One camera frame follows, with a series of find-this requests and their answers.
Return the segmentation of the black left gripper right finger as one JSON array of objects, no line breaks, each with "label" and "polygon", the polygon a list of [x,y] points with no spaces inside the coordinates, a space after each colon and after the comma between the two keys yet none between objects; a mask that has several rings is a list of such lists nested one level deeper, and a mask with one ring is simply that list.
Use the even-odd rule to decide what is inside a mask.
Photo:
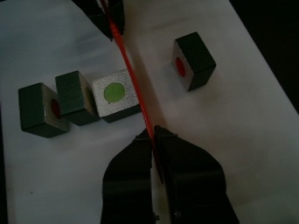
[{"label": "black left gripper right finger", "polygon": [[154,129],[171,224],[239,224],[219,161],[168,129]]}]

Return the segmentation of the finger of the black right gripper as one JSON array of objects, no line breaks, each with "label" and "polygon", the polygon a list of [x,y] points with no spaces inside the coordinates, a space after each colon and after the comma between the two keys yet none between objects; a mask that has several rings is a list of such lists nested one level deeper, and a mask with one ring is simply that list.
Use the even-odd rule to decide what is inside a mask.
[{"label": "finger of the black right gripper", "polygon": [[110,40],[112,40],[114,36],[110,30],[108,18],[99,6],[98,0],[71,0],[71,1],[82,9],[83,13],[91,20],[92,24],[102,31],[102,33],[107,36]]},{"label": "finger of the black right gripper", "polygon": [[126,11],[123,0],[107,0],[107,21],[114,21],[120,34],[126,29]]}]

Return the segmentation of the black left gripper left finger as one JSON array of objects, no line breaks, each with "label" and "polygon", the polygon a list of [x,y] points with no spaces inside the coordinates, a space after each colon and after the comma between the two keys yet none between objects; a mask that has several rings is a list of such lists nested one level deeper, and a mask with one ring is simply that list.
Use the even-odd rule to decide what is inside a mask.
[{"label": "black left gripper left finger", "polygon": [[107,166],[100,224],[155,224],[151,168],[152,144],[144,130]]}]

